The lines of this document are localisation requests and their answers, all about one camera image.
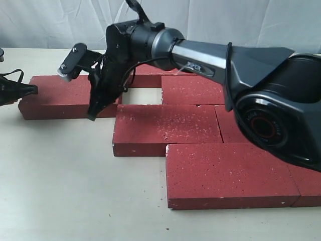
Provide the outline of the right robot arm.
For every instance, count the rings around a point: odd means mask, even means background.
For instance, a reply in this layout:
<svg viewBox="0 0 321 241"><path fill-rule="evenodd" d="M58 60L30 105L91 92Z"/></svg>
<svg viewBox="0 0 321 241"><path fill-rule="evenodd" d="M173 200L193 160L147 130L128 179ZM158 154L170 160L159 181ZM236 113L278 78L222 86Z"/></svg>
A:
<svg viewBox="0 0 321 241"><path fill-rule="evenodd" d="M90 77L90 120L125 92L140 64L177 69L220 84L226 111L250 142L320 171L320 55L189 41L163 23L140 21L108 26L106 44Z"/></svg>

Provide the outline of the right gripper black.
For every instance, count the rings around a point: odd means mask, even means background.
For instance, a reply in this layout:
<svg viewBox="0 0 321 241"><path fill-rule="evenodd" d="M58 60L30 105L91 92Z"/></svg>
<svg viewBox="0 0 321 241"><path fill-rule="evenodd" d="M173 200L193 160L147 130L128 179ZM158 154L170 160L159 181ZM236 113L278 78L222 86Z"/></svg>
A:
<svg viewBox="0 0 321 241"><path fill-rule="evenodd" d="M100 113L113 104L125 90L133 61L127 51L86 51L91 62L88 79L91 84L87 118L95 121Z"/></svg>

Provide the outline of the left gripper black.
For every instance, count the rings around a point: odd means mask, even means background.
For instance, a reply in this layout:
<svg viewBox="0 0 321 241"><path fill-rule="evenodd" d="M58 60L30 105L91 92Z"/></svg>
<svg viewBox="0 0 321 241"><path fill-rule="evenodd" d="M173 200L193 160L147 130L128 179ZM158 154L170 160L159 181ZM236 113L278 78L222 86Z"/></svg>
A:
<svg viewBox="0 0 321 241"><path fill-rule="evenodd" d="M34 84L22 84L23 75L17 81L1 75L1 106L13 104L29 95L37 95L38 87Z"/></svg>

